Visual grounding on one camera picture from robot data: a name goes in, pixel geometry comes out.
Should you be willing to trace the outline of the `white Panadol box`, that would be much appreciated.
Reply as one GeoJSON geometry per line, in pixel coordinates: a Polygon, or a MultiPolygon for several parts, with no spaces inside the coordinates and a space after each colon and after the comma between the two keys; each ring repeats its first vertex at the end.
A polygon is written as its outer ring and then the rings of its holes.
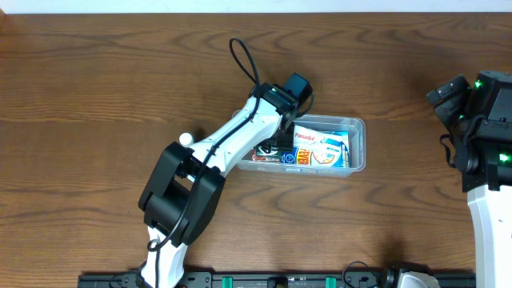
{"type": "Polygon", "coordinates": [[[341,154],[349,150],[348,133],[319,132],[303,126],[295,126],[294,146],[328,154],[341,154]]]}

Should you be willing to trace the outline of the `red Panadol ActiFast box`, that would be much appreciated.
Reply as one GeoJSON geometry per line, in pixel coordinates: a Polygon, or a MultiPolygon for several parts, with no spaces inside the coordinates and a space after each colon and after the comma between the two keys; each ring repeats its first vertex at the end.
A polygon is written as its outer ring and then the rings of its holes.
{"type": "Polygon", "coordinates": [[[271,157],[259,157],[256,155],[255,150],[252,155],[252,160],[256,162],[280,162],[282,158],[282,155],[278,158],[271,158],[271,157]]]}

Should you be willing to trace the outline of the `blue Kool Fever box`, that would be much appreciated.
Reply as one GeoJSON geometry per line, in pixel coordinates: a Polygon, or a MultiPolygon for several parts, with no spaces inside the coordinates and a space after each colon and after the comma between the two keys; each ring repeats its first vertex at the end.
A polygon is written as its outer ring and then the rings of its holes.
{"type": "MultiPolygon", "coordinates": [[[[345,131],[323,131],[340,133],[345,131]]],[[[318,151],[307,150],[304,148],[293,147],[292,151],[283,151],[281,163],[295,164],[304,166],[320,166],[320,167],[350,167],[350,148],[347,152],[341,154],[328,154],[318,151]]]]}

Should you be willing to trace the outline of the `green Zam-Buk box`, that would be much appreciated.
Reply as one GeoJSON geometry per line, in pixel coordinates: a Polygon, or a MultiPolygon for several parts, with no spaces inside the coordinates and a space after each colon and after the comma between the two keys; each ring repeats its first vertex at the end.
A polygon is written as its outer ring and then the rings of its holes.
{"type": "Polygon", "coordinates": [[[259,157],[278,158],[282,155],[282,151],[277,147],[272,146],[257,146],[255,153],[259,157]]]}

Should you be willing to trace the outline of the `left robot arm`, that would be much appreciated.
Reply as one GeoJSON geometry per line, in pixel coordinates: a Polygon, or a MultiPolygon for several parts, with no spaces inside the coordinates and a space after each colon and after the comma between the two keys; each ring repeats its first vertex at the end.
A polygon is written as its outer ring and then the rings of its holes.
{"type": "Polygon", "coordinates": [[[150,236],[141,287],[178,284],[186,250],[211,221],[226,175],[257,144],[286,130],[309,96],[289,83],[265,83],[211,136],[164,149],[138,202],[150,236]]]}

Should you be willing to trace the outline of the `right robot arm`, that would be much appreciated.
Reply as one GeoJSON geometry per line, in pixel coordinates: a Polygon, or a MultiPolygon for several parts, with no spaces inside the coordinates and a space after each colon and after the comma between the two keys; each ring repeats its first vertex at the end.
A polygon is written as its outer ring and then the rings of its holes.
{"type": "Polygon", "coordinates": [[[511,285],[511,75],[458,75],[426,96],[447,132],[449,167],[462,175],[474,228],[476,285],[511,285]]]}

